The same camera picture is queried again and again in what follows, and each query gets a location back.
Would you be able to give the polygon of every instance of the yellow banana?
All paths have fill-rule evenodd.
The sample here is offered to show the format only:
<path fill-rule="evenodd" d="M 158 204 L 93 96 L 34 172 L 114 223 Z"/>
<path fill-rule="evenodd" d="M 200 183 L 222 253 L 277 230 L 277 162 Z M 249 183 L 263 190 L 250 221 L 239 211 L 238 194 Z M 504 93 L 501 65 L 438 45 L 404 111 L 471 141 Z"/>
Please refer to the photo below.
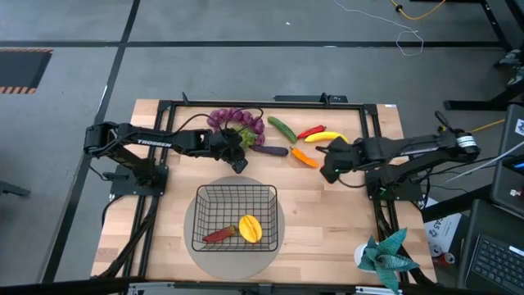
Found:
<path fill-rule="evenodd" d="M 307 143 L 314 143 L 321 140 L 333 140 L 339 136 L 347 142 L 347 138 L 344 135 L 332 131 L 324 131 L 318 132 L 317 134 L 311 134 L 310 136 L 306 137 L 304 141 Z"/>

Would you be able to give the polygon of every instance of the floor mat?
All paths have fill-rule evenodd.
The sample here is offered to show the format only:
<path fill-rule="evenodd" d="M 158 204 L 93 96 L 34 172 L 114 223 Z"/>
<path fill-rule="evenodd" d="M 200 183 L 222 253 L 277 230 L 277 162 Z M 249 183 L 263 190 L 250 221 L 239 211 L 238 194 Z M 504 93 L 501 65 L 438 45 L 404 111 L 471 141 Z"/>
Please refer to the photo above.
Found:
<path fill-rule="evenodd" d="M 0 49 L 0 93 L 35 93 L 51 55 L 50 49 Z"/>

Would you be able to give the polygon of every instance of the green cucumber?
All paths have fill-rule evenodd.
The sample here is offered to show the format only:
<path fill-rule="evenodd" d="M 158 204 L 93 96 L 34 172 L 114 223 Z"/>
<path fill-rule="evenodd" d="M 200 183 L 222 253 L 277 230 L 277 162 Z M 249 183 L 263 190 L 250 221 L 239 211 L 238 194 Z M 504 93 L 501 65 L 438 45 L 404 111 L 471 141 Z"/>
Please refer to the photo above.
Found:
<path fill-rule="evenodd" d="M 282 132 L 284 135 L 286 135 L 287 139 L 289 139 L 290 142 L 296 143 L 296 134 L 293 132 L 293 130 L 289 129 L 287 125 L 282 123 L 279 119 L 269 116 L 268 122 L 275 126 L 278 131 Z"/>

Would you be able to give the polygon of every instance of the paper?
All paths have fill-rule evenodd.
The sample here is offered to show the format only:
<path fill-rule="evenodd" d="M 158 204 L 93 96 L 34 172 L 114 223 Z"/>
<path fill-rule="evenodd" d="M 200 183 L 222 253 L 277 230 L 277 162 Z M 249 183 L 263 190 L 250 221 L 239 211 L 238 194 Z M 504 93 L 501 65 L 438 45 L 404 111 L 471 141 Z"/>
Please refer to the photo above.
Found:
<path fill-rule="evenodd" d="M 437 203 L 437 201 L 429 197 L 427 199 L 426 207 Z M 433 220 L 424 224 L 427 241 L 430 244 L 430 248 L 432 244 L 435 244 L 440 246 L 443 252 L 448 252 L 451 242 L 453 242 L 453 236 L 455 236 L 455 232 L 459 226 L 459 221 L 460 213 L 455 213 L 439 220 Z"/>

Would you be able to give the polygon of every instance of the laptop keyboard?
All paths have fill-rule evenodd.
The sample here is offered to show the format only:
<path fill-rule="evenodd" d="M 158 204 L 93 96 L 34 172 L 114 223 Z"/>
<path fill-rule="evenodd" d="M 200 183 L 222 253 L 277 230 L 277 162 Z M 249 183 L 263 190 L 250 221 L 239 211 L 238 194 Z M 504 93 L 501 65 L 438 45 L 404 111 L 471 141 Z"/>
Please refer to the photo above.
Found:
<path fill-rule="evenodd" d="M 524 294 L 524 252 L 484 234 L 479 235 L 471 270 L 516 293 Z"/>

